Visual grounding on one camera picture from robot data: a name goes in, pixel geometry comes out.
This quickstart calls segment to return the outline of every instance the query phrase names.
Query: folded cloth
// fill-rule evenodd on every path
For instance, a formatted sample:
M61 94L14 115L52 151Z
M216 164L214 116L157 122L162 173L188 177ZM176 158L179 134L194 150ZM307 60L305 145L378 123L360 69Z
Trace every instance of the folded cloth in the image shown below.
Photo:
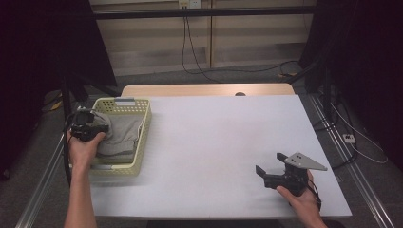
M134 157L134 146L140 137L144 116L107 115L94 113L95 121L109 126L106 136L98 145L97 157L121 159Z

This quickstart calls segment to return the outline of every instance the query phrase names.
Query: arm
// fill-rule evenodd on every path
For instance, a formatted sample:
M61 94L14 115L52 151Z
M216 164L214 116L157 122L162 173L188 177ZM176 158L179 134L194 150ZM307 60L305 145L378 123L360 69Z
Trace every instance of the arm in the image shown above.
M92 208L89 186L89 168L95 157L98 143L105 133L99 133L90 142L81 142L67 133L69 155L72 164L70 199L68 204L65 227L97 227Z
M311 172L308 171L309 180L314 181ZM317 208L317 200L314 194L305 189L305 192L300 197L295 197L288 189L279 186L278 192L290 202L294 211L297 213L298 219L305 225L306 228L326 228Z

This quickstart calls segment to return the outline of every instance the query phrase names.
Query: white tabletop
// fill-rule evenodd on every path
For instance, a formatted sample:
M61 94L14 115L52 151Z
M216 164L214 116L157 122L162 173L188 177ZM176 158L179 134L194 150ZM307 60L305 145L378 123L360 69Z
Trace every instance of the white tabletop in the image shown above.
M131 219L287 219L295 213L264 187L259 165L283 174L276 153L329 168L312 171L323 217L351 211L297 95L152 97L140 175L92 178L95 215Z

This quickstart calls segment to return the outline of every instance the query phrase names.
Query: yellow basket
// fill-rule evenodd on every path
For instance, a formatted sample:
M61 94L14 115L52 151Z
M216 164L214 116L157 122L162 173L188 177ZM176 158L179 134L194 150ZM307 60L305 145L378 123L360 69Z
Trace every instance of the yellow basket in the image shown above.
M145 142L151 124L150 102L134 98L100 98L92 107L94 111L107 115L142 115L143 125L137 146L133 148L132 163L107 163L106 160L95 158L91 165L90 174L97 176L138 176L142 166Z

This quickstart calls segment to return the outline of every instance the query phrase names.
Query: power outlet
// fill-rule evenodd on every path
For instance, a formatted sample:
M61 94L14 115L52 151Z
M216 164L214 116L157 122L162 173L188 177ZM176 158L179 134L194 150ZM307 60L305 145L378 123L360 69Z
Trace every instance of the power outlet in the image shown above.
M179 9L188 9L190 0L179 0Z
M202 7L201 0L189 0L190 9L200 9Z
M355 138L351 134L344 134L343 139L344 139L344 142L346 142L346 143L355 143Z

